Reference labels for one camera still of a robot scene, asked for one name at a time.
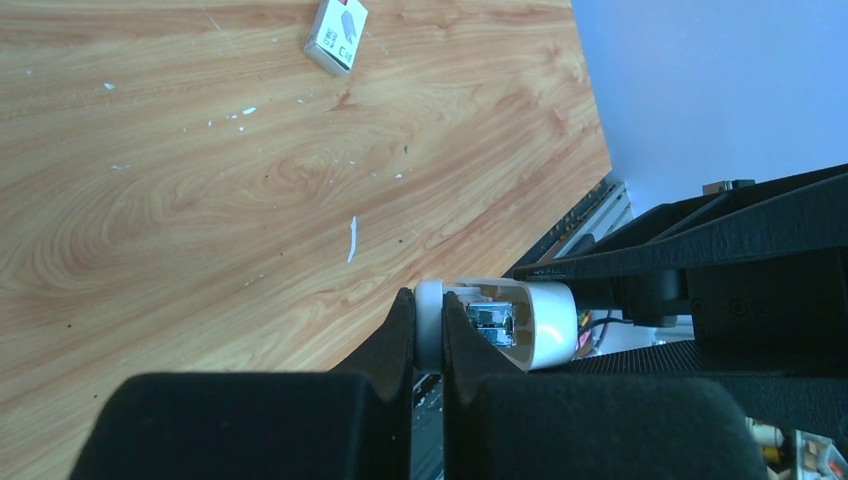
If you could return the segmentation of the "white staple box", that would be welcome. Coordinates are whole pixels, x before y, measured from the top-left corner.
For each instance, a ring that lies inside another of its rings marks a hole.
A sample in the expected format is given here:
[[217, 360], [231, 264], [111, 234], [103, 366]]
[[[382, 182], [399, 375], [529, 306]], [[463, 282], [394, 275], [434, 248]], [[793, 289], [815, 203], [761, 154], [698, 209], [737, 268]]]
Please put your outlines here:
[[357, 0], [321, 0], [303, 52], [335, 76], [351, 73], [367, 8]]

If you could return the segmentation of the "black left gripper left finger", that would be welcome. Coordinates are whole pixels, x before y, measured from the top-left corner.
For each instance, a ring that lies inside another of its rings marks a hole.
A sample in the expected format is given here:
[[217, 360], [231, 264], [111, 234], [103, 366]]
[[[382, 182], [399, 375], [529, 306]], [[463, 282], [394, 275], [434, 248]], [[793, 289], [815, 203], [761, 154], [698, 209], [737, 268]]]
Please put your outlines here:
[[75, 479], [405, 479], [415, 300], [323, 373], [148, 373], [108, 399]]

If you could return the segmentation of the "white stapler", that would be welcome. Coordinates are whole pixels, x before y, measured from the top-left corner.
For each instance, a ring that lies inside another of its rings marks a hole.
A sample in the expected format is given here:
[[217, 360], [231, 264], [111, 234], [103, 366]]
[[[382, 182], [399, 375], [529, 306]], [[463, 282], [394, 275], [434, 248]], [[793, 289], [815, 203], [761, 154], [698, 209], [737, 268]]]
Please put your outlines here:
[[442, 362], [444, 296], [458, 297], [460, 313], [489, 344], [524, 371], [572, 361], [578, 349], [578, 310], [572, 291], [558, 282], [506, 278], [470, 278], [457, 284], [439, 279], [414, 289], [414, 362], [423, 373], [436, 373]]

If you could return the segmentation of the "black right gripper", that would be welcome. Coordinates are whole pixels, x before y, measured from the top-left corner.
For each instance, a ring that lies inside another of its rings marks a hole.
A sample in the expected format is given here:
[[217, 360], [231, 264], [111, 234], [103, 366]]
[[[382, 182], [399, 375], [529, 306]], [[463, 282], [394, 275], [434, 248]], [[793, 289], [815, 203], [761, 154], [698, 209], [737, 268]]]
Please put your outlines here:
[[587, 250], [519, 269], [638, 326], [694, 337], [543, 374], [695, 378], [747, 418], [847, 439], [847, 169], [660, 205]]

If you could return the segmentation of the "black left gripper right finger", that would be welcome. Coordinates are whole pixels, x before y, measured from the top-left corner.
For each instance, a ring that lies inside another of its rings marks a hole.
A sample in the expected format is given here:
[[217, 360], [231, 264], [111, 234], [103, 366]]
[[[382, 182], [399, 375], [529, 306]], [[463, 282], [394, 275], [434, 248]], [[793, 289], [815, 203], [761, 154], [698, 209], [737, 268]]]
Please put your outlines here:
[[744, 415], [718, 384], [642, 375], [529, 374], [443, 310], [449, 479], [763, 479]]

